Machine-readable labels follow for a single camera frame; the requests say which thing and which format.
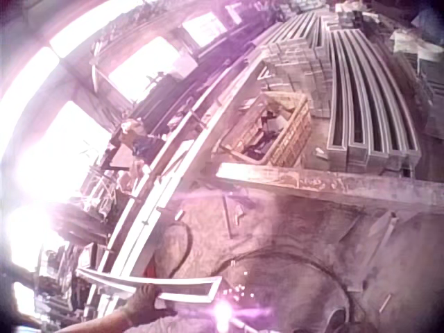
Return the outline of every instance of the stacked metal beams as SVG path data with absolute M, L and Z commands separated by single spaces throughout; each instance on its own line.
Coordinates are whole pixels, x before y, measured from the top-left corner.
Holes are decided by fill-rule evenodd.
M 331 13 L 308 12 L 281 25 L 262 47 L 267 68 L 259 77 L 268 90 L 303 91 L 311 115 L 325 118 L 332 85 L 326 33 L 331 21 Z
M 333 171 L 413 169 L 420 147 L 393 74 L 359 30 L 332 31 L 332 117 L 327 154 Z

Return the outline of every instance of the wooden crate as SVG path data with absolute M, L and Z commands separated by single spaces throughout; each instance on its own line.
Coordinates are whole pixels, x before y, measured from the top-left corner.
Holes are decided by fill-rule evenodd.
M 273 142 L 261 160 L 254 160 L 241 152 L 251 145 L 260 128 L 260 117 L 269 107 L 275 113 L 286 111 L 291 116 L 287 126 Z M 305 94 L 294 92 L 264 92 L 260 94 L 242 120 L 228 133 L 223 144 L 232 154 L 251 164 L 271 164 L 292 167 L 302 152 L 311 132 L 309 104 Z

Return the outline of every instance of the person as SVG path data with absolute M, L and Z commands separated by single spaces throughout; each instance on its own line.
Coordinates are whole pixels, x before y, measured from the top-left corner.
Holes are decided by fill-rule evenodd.
M 160 318 L 175 316 L 172 309 L 156 309 L 155 299 L 160 290 L 154 284 L 138 288 L 128 302 L 112 314 L 59 330 L 60 333 L 121 333 L 132 327 L 149 324 Z

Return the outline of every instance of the curved metal frame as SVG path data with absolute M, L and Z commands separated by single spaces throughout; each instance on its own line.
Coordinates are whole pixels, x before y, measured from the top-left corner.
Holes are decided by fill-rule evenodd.
M 222 282 L 221 276 L 204 277 L 200 279 L 153 279 L 147 277 L 116 277 L 107 273 L 99 273 L 86 268 L 78 268 L 77 273 L 89 282 L 104 288 L 105 293 L 128 298 L 134 294 L 137 287 L 143 284 L 155 284 L 163 290 L 159 295 L 162 300 L 187 303 L 211 303 Z M 207 293 L 191 294 L 189 290 L 208 290 Z

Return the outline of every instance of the sleeve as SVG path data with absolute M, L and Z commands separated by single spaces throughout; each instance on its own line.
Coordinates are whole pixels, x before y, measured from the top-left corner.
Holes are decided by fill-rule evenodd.
M 209 319 L 166 317 L 154 323 L 141 325 L 126 333 L 212 333 L 214 324 Z

